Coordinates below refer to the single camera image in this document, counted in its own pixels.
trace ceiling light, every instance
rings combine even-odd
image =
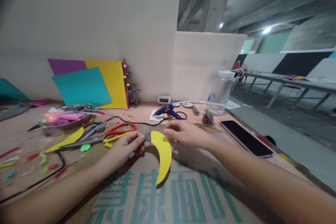
[[[270,32],[270,30],[271,30],[271,28],[266,28],[264,31],[263,31],[263,34],[266,34],[266,33],[269,33]]]

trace power cord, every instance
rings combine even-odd
[[[20,194],[28,191],[29,189],[32,189],[33,187],[37,186],[38,184],[42,183],[43,181],[51,178],[52,176],[54,176],[56,173],[58,173],[59,171],[61,171],[64,167],[65,167],[65,160],[64,160],[64,157],[62,156],[62,154],[59,152],[59,151],[56,151],[56,153],[58,154],[60,160],[62,161],[62,167],[59,168],[58,170],[54,171],[53,173],[49,174],[47,177],[41,179],[40,181],[37,181],[35,184],[32,184],[31,186],[28,186],[27,188],[23,189],[22,191],[20,192],[17,192],[15,194],[13,194],[12,196],[9,196],[3,200],[0,200],[0,204],[2,203],[5,203],[6,201],[8,200],[11,200],[12,198],[16,197],[16,196],[19,196]]]
[[[182,114],[185,115],[185,118],[182,118],[183,120],[186,120],[186,119],[188,118],[187,114],[184,113],[184,112],[182,112],[182,111],[177,111],[177,113],[182,113]],[[122,120],[123,122],[126,122],[126,123],[127,123],[127,122],[130,122],[130,121],[126,121],[126,120],[122,119],[121,117],[119,117],[119,116],[117,116],[117,115],[116,115],[116,116],[113,116],[113,117],[111,117],[111,118],[109,118],[109,119],[107,119],[106,121],[110,121],[110,120],[112,120],[113,118],[119,118],[120,120]],[[134,124],[146,124],[146,125],[149,125],[149,126],[158,126],[158,125],[161,124],[163,121],[165,121],[165,120],[167,120],[167,119],[170,119],[170,118],[173,118],[173,117],[167,117],[167,118],[163,119],[162,121],[158,122],[157,124],[149,124],[149,123],[146,123],[146,122],[143,122],[143,123],[142,123],[142,122],[136,122],[136,123],[135,123],[135,122],[130,122],[130,123],[134,123]],[[93,125],[93,124],[97,124],[97,122],[88,124],[88,125],[86,125],[84,128],[87,128],[87,127],[89,127],[90,125]],[[0,200],[0,204],[5,203],[6,201],[11,200],[11,199],[15,198],[16,196],[19,196],[20,194],[22,194],[22,193],[28,191],[29,189],[32,189],[33,187],[37,186],[38,184],[41,184],[43,181],[45,181],[45,180],[51,178],[52,176],[54,176],[55,174],[57,174],[59,171],[61,171],[61,170],[65,167],[65,160],[64,160],[64,157],[62,156],[62,154],[61,154],[59,151],[56,151],[56,153],[58,154],[58,156],[59,156],[59,158],[60,158],[60,160],[61,160],[61,162],[62,162],[62,167],[61,167],[61,168],[59,168],[58,170],[56,170],[56,171],[54,171],[53,173],[49,174],[47,177],[41,179],[40,181],[37,181],[36,183],[34,183],[34,184],[28,186],[27,188],[21,190],[20,192],[17,192],[17,193],[15,193],[15,194],[13,194],[13,195],[11,195],[11,196],[9,196],[9,197],[3,199],[3,200]]]

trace plastic water bottle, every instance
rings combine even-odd
[[[222,106],[211,104],[206,105],[209,111],[214,113],[216,116],[221,116],[225,112],[225,108],[231,92],[231,87],[235,82],[234,77],[234,72],[218,71],[217,78],[208,97],[208,102],[220,103]]]

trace concrete floor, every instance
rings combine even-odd
[[[336,191],[336,117],[309,110],[304,103],[290,110],[292,101],[283,98],[267,110],[271,96],[263,88],[247,88],[238,85],[231,92],[230,100],[241,106],[231,111],[261,135],[273,137],[281,150]]]

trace table leg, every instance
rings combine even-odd
[[[268,85],[267,88],[264,90],[264,93],[266,93],[267,89],[270,87],[270,85],[272,84],[273,81],[271,81]]]
[[[278,88],[278,90],[276,91],[276,93],[273,95],[272,99],[269,101],[268,105],[267,105],[267,109],[269,109],[273,102],[275,101],[275,99],[278,97],[278,95],[280,94],[281,90],[284,88],[285,84],[281,83],[280,87]]]
[[[331,95],[330,93],[326,94],[326,95],[319,101],[319,103],[317,103],[317,104],[315,105],[315,107],[313,107],[313,110],[317,109],[322,103],[324,103],[324,102],[329,98],[330,95]]]
[[[251,91],[251,89],[252,89],[252,86],[253,86],[253,84],[255,83],[255,81],[256,81],[256,77],[254,78],[254,80],[252,81],[252,84],[251,84],[251,86],[250,86],[250,88],[248,89],[248,92],[250,92]]]
[[[296,99],[294,102],[293,106],[291,107],[292,109],[296,107],[296,105],[302,100],[302,98],[306,95],[306,93],[309,91],[309,89],[305,89],[300,96]]]

